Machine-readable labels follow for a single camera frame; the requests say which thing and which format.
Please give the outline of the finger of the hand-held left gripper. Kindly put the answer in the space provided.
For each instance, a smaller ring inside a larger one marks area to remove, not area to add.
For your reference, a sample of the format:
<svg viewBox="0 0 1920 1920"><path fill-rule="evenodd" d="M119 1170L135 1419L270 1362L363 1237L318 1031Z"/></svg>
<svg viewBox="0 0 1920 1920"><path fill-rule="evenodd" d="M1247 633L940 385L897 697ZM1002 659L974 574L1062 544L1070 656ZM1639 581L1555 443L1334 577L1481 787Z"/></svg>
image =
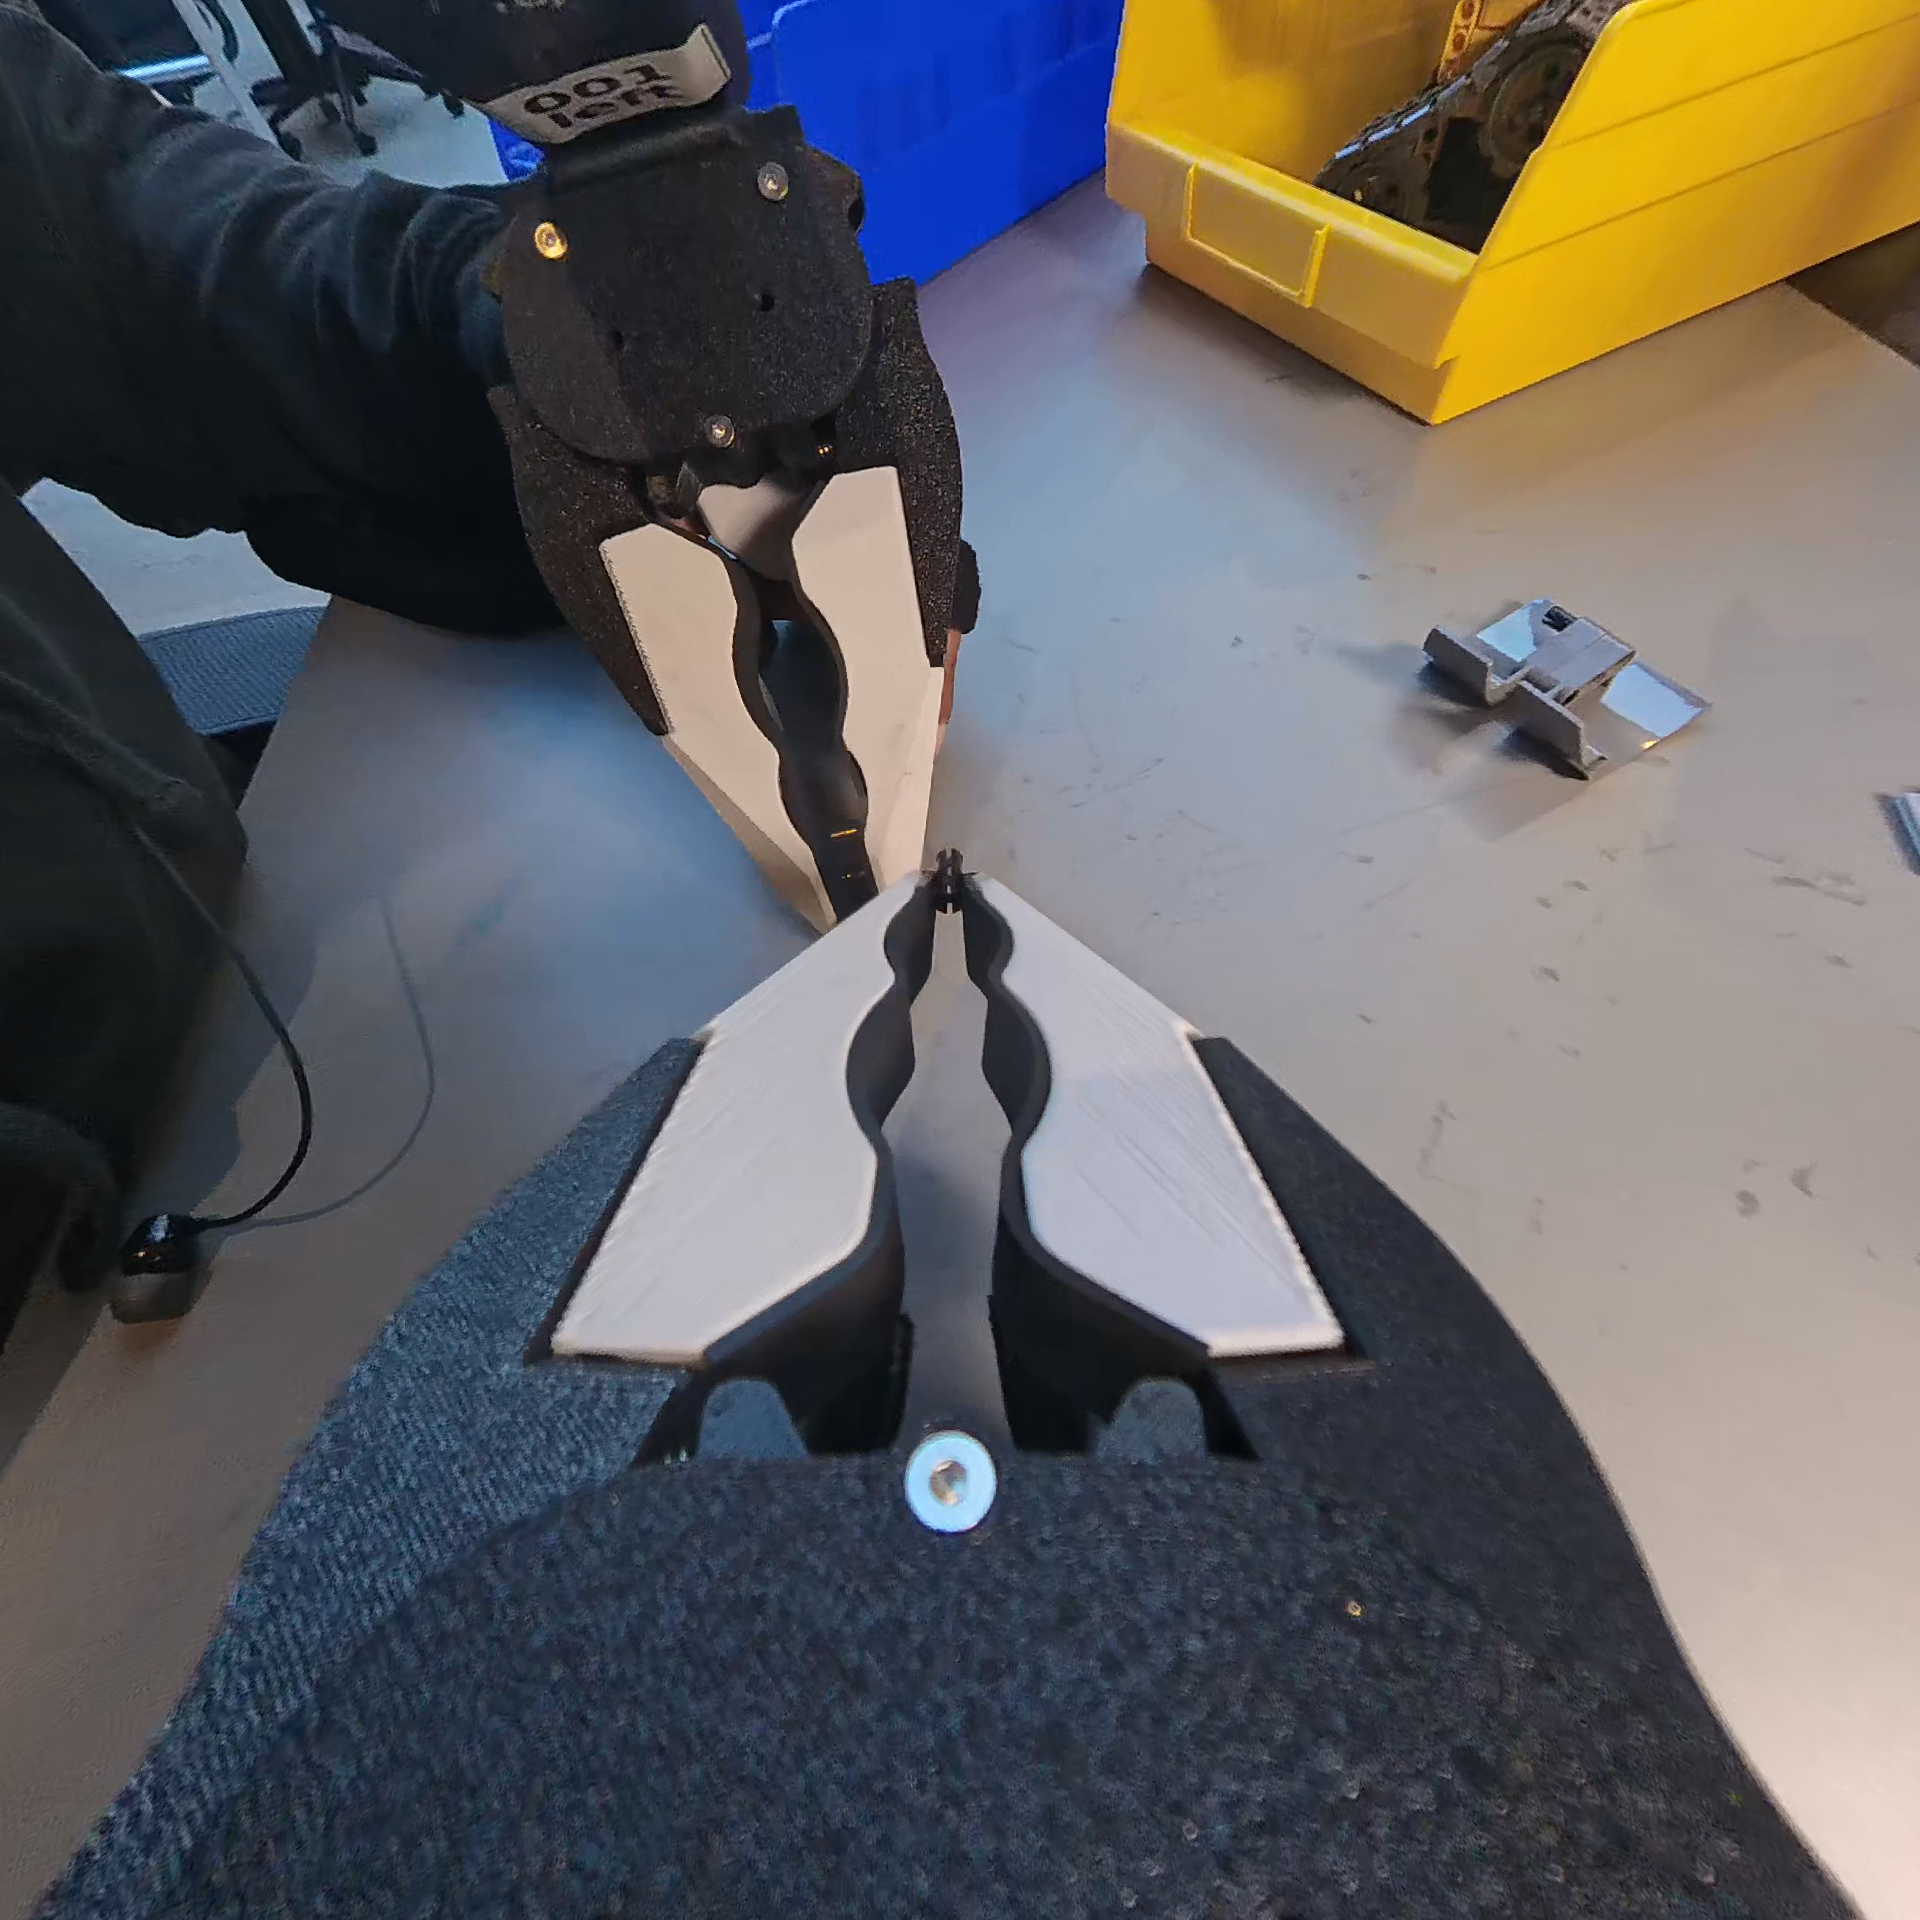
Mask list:
<svg viewBox="0 0 1920 1920"><path fill-rule="evenodd" d="M898 471L840 471L792 536L795 589L848 683L844 741L863 774L883 893L921 874L945 670L928 659Z"/></svg>
<svg viewBox="0 0 1920 1920"><path fill-rule="evenodd" d="M663 743L759 874L802 919L838 925L817 856L782 789L782 729L761 686L761 605L723 550L648 522L602 543L602 562L657 693Z"/></svg>

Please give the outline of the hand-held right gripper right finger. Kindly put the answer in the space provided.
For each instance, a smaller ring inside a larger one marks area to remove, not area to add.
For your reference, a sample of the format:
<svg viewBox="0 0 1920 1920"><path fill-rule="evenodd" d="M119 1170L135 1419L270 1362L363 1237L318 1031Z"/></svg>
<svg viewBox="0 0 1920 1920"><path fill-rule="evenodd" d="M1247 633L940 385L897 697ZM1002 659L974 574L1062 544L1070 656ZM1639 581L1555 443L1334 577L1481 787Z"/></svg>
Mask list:
<svg viewBox="0 0 1920 1920"><path fill-rule="evenodd" d="M1345 1367L1347 1334L1164 1000L990 879L961 881L980 1067L1008 1121L990 1325L1011 1439L1091 1453L1144 1383L1247 1453L1232 1370Z"/></svg>

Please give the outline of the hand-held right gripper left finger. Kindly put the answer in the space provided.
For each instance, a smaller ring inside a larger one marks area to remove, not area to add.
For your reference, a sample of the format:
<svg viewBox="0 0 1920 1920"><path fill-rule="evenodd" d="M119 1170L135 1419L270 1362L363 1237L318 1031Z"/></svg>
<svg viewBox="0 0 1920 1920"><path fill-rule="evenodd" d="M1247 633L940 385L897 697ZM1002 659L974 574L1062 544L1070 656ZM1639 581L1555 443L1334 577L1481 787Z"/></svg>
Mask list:
<svg viewBox="0 0 1920 1920"><path fill-rule="evenodd" d="M807 1448L898 1429L910 1331L883 1126L918 1059L913 1002L937 921L905 879L736 1000L692 1042L553 1320L558 1361L739 1379Z"/></svg>

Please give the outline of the silver toy scoop part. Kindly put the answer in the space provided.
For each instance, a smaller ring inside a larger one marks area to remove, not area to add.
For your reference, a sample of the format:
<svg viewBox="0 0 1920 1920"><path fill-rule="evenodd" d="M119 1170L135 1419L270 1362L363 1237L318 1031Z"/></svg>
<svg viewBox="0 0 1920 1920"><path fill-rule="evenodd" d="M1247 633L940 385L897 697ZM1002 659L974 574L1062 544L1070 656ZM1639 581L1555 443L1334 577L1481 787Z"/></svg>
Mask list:
<svg viewBox="0 0 1920 1920"><path fill-rule="evenodd" d="M1713 705L1639 649L1551 598L1474 631L1431 626L1424 659L1451 691L1579 779L1607 777L1687 735Z"/></svg>

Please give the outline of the person's left forearm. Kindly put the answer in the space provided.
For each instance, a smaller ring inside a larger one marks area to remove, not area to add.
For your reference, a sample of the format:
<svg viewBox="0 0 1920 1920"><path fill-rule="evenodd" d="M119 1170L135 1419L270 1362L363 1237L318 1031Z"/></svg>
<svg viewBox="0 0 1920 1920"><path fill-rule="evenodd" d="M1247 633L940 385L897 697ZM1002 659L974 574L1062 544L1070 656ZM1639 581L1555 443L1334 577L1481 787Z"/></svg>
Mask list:
<svg viewBox="0 0 1920 1920"><path fill-rule="evenodd" d="M564 625L489 395L486 187L327 179L2 29L2 469L448 633Z"/></svg>

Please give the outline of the grey desk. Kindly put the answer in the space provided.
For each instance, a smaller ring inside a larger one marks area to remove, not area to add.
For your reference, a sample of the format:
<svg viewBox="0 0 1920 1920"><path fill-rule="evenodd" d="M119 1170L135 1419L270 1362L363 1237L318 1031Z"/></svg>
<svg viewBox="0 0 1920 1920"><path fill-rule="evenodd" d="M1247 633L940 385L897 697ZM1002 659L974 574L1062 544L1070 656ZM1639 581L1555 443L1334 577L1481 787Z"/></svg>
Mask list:
<svg viewBox="0 0 1920 1920"><path fill-rule="evenodd" d="M1916 1915L1916 368L1778 289L1424 429L1097 183L921 312L983 577L934 841L1457 1249L1755 1770ZM1536 598L1713 711L1564 774L1424 659ZM182 1325L8 1344L4 1915L415 1281L807 939L572 641L329 611L243 816L315 1144Z"/></svg>

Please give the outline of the black office chair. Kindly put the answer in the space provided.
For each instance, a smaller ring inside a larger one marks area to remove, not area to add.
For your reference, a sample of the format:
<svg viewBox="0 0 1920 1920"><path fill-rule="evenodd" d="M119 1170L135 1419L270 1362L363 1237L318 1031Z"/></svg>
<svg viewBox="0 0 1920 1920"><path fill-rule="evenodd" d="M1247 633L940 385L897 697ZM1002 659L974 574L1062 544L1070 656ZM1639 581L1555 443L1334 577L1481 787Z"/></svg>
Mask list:
<svg viewBox="0 0 1920 1920"><path fill-rule="evenodd" d="M371 123L372 85L400 88L460 121L470 107L451 90L436 88L416 66L402 62L358 29L337 18L329 6L236 2L224 6L233 23L244 21L270 73L244 82L244 102L256 110L270 145L289 161L318 161L335 138L362 161L379 159Z"/></svg>

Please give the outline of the person's black jacket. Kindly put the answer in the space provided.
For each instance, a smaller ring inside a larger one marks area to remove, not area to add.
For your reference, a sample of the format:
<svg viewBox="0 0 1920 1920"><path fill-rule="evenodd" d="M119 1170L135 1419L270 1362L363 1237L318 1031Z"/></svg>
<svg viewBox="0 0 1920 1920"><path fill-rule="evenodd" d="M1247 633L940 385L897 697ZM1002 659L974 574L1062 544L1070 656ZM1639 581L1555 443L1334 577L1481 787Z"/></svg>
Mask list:
<svg viewBox="0 0 1920 1920"><path fill-rule="evenodd" d="M113 1264L244 859L159 669L8 496L2 1337L36 1289Z"/></svg>

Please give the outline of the black toy tracks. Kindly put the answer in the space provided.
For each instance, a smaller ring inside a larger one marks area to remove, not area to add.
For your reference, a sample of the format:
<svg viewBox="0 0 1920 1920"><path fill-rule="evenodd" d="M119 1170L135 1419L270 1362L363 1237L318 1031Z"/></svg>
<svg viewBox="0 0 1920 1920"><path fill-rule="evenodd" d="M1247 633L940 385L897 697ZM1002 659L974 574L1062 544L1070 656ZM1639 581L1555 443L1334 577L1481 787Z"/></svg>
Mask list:
<svg viewBox="0 0 1920 1920"><path fill-rule="evenodd" d="M1331 198L1479 253L1624 2L1542 2L1470 71L1383 113L1314 179Z"/></svg>

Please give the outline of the yellow plastic bin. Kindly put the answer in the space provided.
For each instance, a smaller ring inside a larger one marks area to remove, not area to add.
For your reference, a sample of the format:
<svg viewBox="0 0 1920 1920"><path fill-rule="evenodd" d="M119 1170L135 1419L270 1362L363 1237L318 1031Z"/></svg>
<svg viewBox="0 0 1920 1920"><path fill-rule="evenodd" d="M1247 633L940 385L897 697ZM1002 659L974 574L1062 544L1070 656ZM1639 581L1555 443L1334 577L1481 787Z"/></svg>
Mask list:
<svg viewBox="0 0 1920 1920"><path fill-rule="evenodd" d="M1314 186L1454 6L1124 6L1150 266L1438 426L1916 224L1919 10L1624 6L1479 253Z"/></svg>

